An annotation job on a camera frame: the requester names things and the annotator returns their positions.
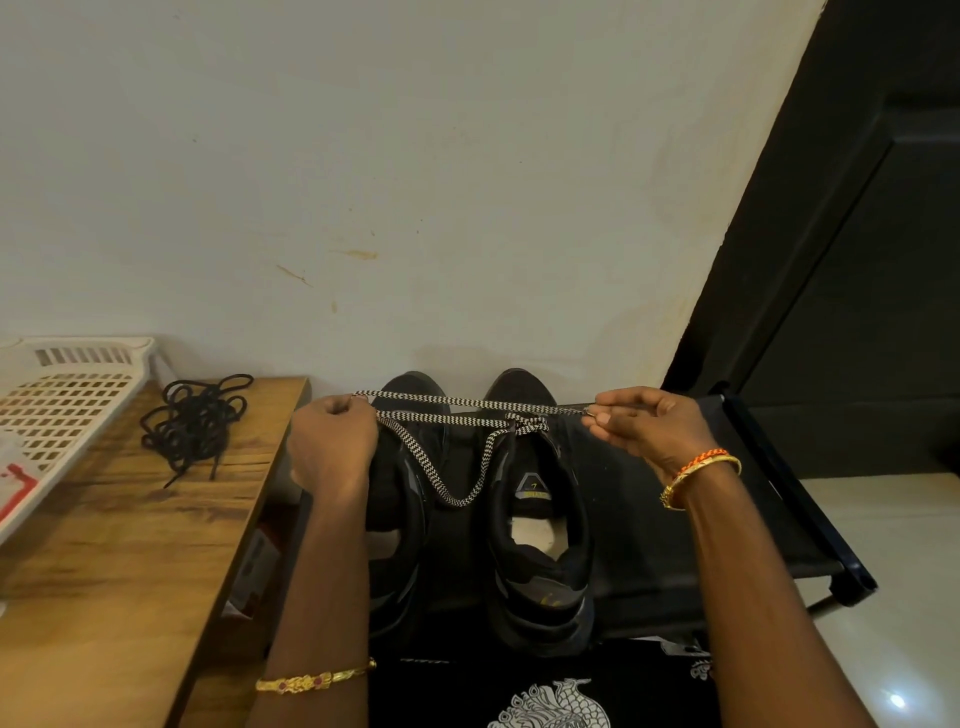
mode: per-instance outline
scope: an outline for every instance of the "shoe label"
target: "shoe label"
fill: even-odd
[[[514,496],[520,500],[531,497],[553,500],[553,496],[550,495],[550,491],[547,490],[547,487],[543,484],[543,478],[541,478],[538,473],[527,473],[523,476],[520,484],[516,486]]]

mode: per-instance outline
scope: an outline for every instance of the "white plastic crate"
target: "white plastic crate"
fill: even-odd
[[[173,378],[152,338],[25,338],[0,344],[0,430],[18,436],[25,462],[40,473],[0,521],[0,544],[151,374],[161,381]]]

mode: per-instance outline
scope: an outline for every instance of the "black and white checkered shoelace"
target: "black and white checkered shoelace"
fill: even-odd
[[[516,435],[529,435],[533,432],[541,432],[549,429],[547,427],[544,415],[567,415],[569,417],[581,417],[587,414],[586,410],[574,409],[572,407],[554,407],[546,404],[525,404],[523,402],[508,401],[490,401],[490,400],[465,400],[460,397],[438,397],[436,395],[408,395],[402,392],[380,392],[377,390],[362,390],[354,392],[355,395],[362,395],[368,400],[376,397],[384,397],[389,400],[407,400],[429,402],[431,404],[449,404],[454,407],[472,407],[474,409],[498,409],[504,414],[501,420],[488,420],[480,417],[471,417],[469,415],[433,415],[425,412],[408,412],[401,409],[378,410],[376,419],[385,427],[389,427],[400,441],[410,450],[423,472],[430,479],[433,489],[437,492],[440,499],[453,508],[463,508],[470,505],[480,492],[483,490],[484,483],[487,481],[487,468],[493,458],[493,445],[496,439],[510,431],[511,427],[516,427]],[[437,469],[430,462],[426,452],[420,446],[420,443],[401,423],[428,423],[430,425],[463,425],[467,427],[491,427],[493,432],[487,436],[487,441],[483,446],[483,457],[480,460],[480,474],[476,483],[467,493],[466,497],[457,498],[447,490]]]

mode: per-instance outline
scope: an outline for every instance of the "gold bracelet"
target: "gold bracelet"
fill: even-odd
[[[694,458],[689,465],[682,468],[680,472],[677,473],[677,477],[673,479],[673,482],[663,489],[663,492],[660,494],[660,502],[663,504],[663,507],[670,511],[682,511],[683,508],[678,508],[673,504],[673,494],[677,490],[677,486],[701,468],[705,468],[707,465],[713,465],[713,463],[733,463],[736,466],[737,475],[743,472],[743,464],[726,451],[716,455],[710,455],[703,459],[700,459],[700,456],[698,456]]]
[[[321,672],[319,675],[299,675],[297,677],[281,677],[279,680],[257,680],[258,692],[287,692],[325,691],[334,683],[342,683],[351,677],[359,677],[376,668],[373,657],[365,667],[345,669],[340,672]]]

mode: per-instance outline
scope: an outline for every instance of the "black sneaker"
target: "black sneaker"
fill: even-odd
[[[438,395],[444,392],[429,376],[407,372],[390,380],[387,392]],[[449,414],[446,404],[376,398],[378,410]],[[404,423],[439,468],[445,458],[446,425]],[[370,553],[370,637],[388,650],[399,649],[416,631],[421,611],[420,551],[433,512],[433,488],[410,451],[388,427],[379,425],[376,453],[370,466],[367,501],[367,543]]]
[[[522,369],[500,375],[487,399],[556,404]],[[589,643],[593,540],[564,423],[545,419],[548,431],[508,433],[496,443],[480,515],[492,556],[485,581],[493,630],[512,649],[560,657],[579,654]]]

